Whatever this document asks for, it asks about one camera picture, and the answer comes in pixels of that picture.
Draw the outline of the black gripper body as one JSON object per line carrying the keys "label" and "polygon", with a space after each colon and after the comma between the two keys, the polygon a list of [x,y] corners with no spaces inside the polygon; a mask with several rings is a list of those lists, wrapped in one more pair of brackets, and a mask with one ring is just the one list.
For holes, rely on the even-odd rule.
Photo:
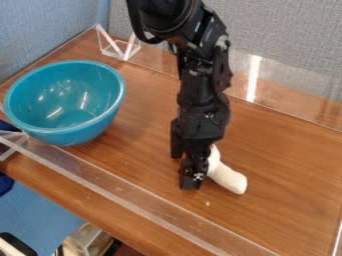
{"label": "black gripper body", "polygon": [[219,140],[230,120],[230,103],[215,90],[213,74],[184,68],[178,94],[179,112],[171,122],[171,138]]}

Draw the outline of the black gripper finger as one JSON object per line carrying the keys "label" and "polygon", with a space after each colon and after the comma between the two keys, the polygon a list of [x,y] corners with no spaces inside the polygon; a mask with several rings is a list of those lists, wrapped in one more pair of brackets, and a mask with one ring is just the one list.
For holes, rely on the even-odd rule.
{"label": "black gripper finger", "polygon": [[180,154],[179,186],[182,190],[197,190],[209,172],[211,154],[207,141],[184,140]]}
{"label": "black gripper finger", "polygon": [[184,152],[183,139],[180,136],[180,130],[178,121],[171,121],[171,157],[180,158]]}

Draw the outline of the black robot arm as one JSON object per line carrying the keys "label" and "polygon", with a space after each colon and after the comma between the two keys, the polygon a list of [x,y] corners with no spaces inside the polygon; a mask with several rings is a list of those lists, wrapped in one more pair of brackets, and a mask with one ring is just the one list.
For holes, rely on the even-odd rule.
{"label": "black robot arm", "polygon": [[198,189],[209,174],[211,145],[225,136],[231,86],[226,25],[202,0],[126,0],[139,40],[167,42],[178,60],[178,117],[171,121],[171,156],[179,186]]}

